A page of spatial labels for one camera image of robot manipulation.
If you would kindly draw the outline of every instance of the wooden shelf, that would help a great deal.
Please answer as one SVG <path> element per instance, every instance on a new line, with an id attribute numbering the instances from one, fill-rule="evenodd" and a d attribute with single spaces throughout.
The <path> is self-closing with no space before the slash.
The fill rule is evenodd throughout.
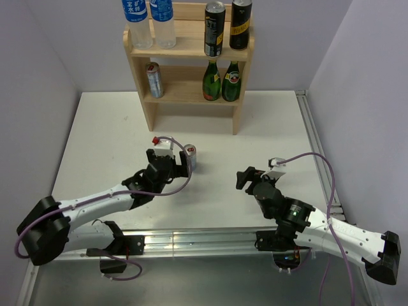
<path id="1" fill-rule="evenodd" d="M 162 49 L 155 42 L 147 50 L 133 48 L 132 56 L 136 57 L 169 57 L 184 59 L 211 59 L 204 53 L 204 21 L 202 20 L 175 20 L 176 45 L 171 49 Z M 222 53 L 218 59 L 229 61 L 248 60 L 248 50 L 236 51 L 231 49 L 230 40 L 231 22 L 225 22 Z M 150 30 L 154 36 L 153 23 L 150 19 Z"/>
<path id="2" fill-rule="evenodd" d="M 171 49 L 162 49 L 156 42 L 148 50 L 133 48 L 131 33 L 128 27 L 123 33 L 123 45 L 132 76 L 138 90 L 140 103 L 145 114 L 149 131 L 153 131 L 156 120 L 157 108 L 160 104 L 185 104 L 185 105 L 222 105 L 232 106 L 233 134 L 238 133 L 241 117 L 242 103 L 244 102 L 245 89 L 251 68 L 252 54 L 255 38 L 252 28 L 252 19 L 249 26 L 249 44 L 245 50 L 236 51 L 230 48 L 231 5 L 226 4 L 224 25 L 224 41 L 222 53 L 217 59 L 238 61 L 241 76 L 240 97 L 234 102 L 227 102 L 220 97 L 216 101 L 207 101 L 202 93 L 202 81 L 206 67 L 192 66 L 160 66 L 161 78 L 164 87 L 164 96 L 157 99 L 150 93 L 149 82 L 145 71 L 146 64 L 151 57 L 204 59 L 210 57 L 204 53 L 204 17 L 205 3 L 173 3 L 176 45 Z M 154 37 L 154 28 L 151 21 L 150 6 L 147 4 L 150 18 L 150 30 Z M 220 69 L 220 77 L 225 74 L 225 69 Z"/>
<path id="3" fill-rule="evenodd" d="M 154 98 L 146 91 L 144 101 L 149 103 L 177 103 L 237 106 L 238 102 L 227 102 L 222 97 L 215 101 L 207 101 L 203 97 L 202 85 L 206 67 L 160 66 L 164 96 Z M 221 78 L 226 69 L 219 69 Z"/>

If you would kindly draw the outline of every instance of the white tabletop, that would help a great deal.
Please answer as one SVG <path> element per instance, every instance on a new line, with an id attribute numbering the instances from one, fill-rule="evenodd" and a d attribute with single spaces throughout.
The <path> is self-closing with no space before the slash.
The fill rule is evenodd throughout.
<path id="1" fill-rule="evenodd" d="M 153 136 L 172 136 L 196 146 L 197 169 L 187 187 L 173 196 L 103 218 L 122 229 L 161 230 L 273 226 L 263 218 L 252 196 L 235 189 L 236 172 L 248 166 L 266 170 L 271 157 L 290 158 L 310 151 L 309 140 L 293 91 L 249 91 L 245 95 L 240 131 L 231 134 L 229 111 L 215 106 L 218 117 L 180 114 L 189 107 L 168 106 L 173 115 L 159 116 L 149 132 L 135 92 L 83 93 L 55 181 L 56 200 L 104 191 L 147 166 L 145 151 Z M 178 178 L 168 192 L 184 181 Z M 277 187 L 285 196 L 326 210 L 312 157 L 288 164 Z"/>

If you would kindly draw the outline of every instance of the blue label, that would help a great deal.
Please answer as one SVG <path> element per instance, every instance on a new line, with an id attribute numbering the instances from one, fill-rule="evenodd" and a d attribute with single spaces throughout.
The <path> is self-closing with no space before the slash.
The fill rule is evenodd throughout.
<path id="1" fill-rule="evenodd" d="M 127 21 L 139 22 L 147 18 L 145 0 L 122 0 Z"/>
<path id="2" fill-rule="evenodd" d="M 150 0 L 152 18 L 156 21 L 169 21 L 173 18 L 171 0 Z"/>

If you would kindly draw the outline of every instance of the beer can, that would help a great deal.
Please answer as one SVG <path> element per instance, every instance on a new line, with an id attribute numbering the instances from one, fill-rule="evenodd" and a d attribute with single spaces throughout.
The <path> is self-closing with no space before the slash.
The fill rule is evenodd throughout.
<path id="1" fill-rule="evenodd" d="M 225 5 L 214 1 L 205 7 L 204 52 L 207 56 L 221 54 L 224 38 Z"/>
<path id="2" fill-rule="evenodd" d="M 232 1 L 229 46 L 234 50 L 243 50 L 248 46 L 251 9 L 252 0 Z"/>
<path id="3" fill-rule="evenodd" d="M 150 93 L 152 97 L 161 98 L 163 97 L 163 85 L 161 83 L 161 74 L 159 64 L 156 62 L 150 62 L 146 64 L 146 74 L 149 80 Z"/>
<path id="4" fill-rule="evenodd" d="M 197 149 L 194 145 L 188 144 L 184 146 L 191 161 L 191 170 L 194 171 L 197 166 Z"/>

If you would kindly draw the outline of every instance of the wooden side panel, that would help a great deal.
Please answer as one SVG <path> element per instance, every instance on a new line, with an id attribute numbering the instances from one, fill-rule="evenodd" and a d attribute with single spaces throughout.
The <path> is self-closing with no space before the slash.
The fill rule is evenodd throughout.
<path id="1" fill-rule="evenodd" d="M 241 82 L 242 83 L 241 83 L 239 105 L 234 106 L 233 108 L 233 117 L 232 117 L 233 135 L 236 135 L 239 130 L 242 104 L 244 103 L 245 90 L 247 88 L 249 72 L 251 70 L 252 54 L 254 53 L 255 37 L 254 37 L 254 28 L 252 26 L 250 26 L 249 28 L 249 35 L 250 35 L 250 38 L 249 38 L 249 44 L 248 44 L 248 60 L 246 62 L 239 63 L 240 71 L 242 71 L 241 72 L 241 76 L 242 76 Z"/>
<path id="2" fill-rule="evenodd" d="M 156 119 L 157 104 L 146 103 L 144 97 L 149 90 L 147 83 L 147 77 L 145 76 L 145 66 L 150 62 L 150 57 L 131 57 L 131 51 L 133 49 L 131 33 L 129 29 L 125 29 L 123 32 L 123 45 L 125 48 L 126 56 L 129 62 L 130 70 L 132 72 L 133 80 L 135 81 L 136 89 L 142 104 L 143 112 L 145 114 L 146 123 L 149 131 L 153 131 L 154 121 Z"/>

